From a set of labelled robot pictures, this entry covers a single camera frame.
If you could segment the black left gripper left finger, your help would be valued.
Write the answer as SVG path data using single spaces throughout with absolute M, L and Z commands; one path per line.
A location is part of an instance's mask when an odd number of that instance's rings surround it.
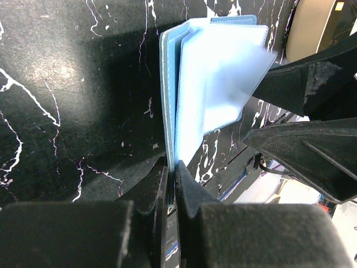
M 115 201 L 20 202 L 1 210 L 2 267 L 164 267 L 168 167 Z

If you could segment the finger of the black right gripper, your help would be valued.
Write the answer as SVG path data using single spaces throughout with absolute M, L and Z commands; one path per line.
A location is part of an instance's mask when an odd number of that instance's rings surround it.
M 356 198 L 356 118 L 270 125 L 244 143 L 337 204 Z
M 312 116 L 355 80 L 356 33 L 317 54 L 272 68 L 253 97 L 299 116 Z

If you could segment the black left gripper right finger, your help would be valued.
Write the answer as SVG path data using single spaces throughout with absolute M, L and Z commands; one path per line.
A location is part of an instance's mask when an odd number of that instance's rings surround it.
M 224 204 L 175 168 L 180 267 L 352 267 L 331 218 L 310 204 Z

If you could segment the blue leather card holder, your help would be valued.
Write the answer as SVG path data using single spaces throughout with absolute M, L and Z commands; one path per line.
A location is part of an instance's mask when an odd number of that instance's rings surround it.
M 162 116 L 169 171 L 189 164 L 204 135 L 240 119 L 277 54 L 255 15 L 192 18 L 160 35 Z

